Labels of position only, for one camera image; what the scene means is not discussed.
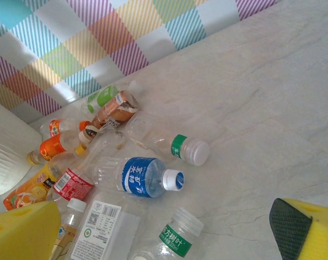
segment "white container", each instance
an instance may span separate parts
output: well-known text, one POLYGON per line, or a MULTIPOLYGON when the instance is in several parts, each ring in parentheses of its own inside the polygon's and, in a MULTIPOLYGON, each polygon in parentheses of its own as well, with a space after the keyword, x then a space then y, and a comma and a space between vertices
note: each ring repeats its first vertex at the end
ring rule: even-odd
POLYGON ((0 195, 27 174, 31 166, 25 157, 41 141, 37 131, 0 105, 0 195))

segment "nutrition label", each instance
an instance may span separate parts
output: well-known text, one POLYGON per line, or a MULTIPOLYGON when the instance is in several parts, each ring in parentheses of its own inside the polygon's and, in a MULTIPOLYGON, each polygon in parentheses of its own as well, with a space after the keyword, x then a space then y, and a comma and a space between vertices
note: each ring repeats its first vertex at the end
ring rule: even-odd
POLYGON ((71 254, 74 260, 100 260, 107 248, 121 207, 95 200, 71 254))

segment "qr code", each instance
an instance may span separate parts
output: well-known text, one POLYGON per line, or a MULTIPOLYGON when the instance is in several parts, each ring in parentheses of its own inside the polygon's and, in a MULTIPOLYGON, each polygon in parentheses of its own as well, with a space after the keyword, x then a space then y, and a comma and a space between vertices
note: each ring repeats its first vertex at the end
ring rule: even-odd
POLYGON ((98 216, 99 216, 99 214, 91 213, 87 223, 95 226, 95 224, 97 223, 97 220, 98 220, 98 216))

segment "bottle cap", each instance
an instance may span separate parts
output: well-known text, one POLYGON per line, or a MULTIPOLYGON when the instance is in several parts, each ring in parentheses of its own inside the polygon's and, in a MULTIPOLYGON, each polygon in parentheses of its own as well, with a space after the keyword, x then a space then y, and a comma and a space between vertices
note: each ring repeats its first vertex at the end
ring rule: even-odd
POLYGON ((82 142, 84 144, 89 144, 91 142, 91 140, 85 136, 84 130, 79 132, 78 138, 79 138, 80 142, 82 142))
POLYGON ((203 222, 182 207, 176 210, 172 219, 182 225, 185 229, 189 230, 196 237, 199 237, 204 228, 203 222))
POLYGON ((195 166, 203 165, 209 155, 208 143, 195 138, 185 145, 184 160, 195 166))
POLYGON ((86 208, 86 202, 83 202, 79 199, 71 198, 67 207, 69 207, 73 210, 84 212, 84 209, 86 208))
POLYGON ((90 121, 81 121, 79 124, 79 129, 80 131, 84 130, 86 128, 86 126, 88 126, 90 124, 90 121))
POLYGON ((185 176, 177 170, 167 169, 163 174, 163 187, 167 191, 180 191, 185 184, 185 176))
POLYGON ((27 154, 27 156, 25 157, 26 161, 28 162, 29 165, 31 166, 37 166, 37 165, 40 165, 40 163, 36 162, 35 160, 33 160, 33 152, 34 151, 31 151, 29 154, 27 154))
POLYGON ((129 83, 129 91, 134 95, 140 94, 142 92, 142 86, 136 80, 133 80, 129 83))
POLYGON ((81 155, 85 152, 86 149, 87 149, 87 148, 85 147, 85 145, 79 145, 79 146, 77 146, 77 147, 75 148, 75 153, 76 153, 78 156, 81 156, 81 155))

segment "orange bottle label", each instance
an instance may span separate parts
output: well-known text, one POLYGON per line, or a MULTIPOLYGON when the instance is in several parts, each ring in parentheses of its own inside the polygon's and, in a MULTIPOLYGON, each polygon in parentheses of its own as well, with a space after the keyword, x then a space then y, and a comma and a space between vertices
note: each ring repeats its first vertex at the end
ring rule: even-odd
POLYGON ((39 150, 45 160, 49 161, 53 156, 65 152, 60 139, 61 134, 58 134, 41 143, 39 150))
POLYGON ((60 134, 60 123, 62 119, 53 119, 49 124, 50 135, 54 137, 55 135, 60 134))
POLYGON ((57 181, 49 166, 44 165, 31 179, 13 190, 3 201, 7 210, 17 209, 29 204, 42 202, 48 190, 57 181))

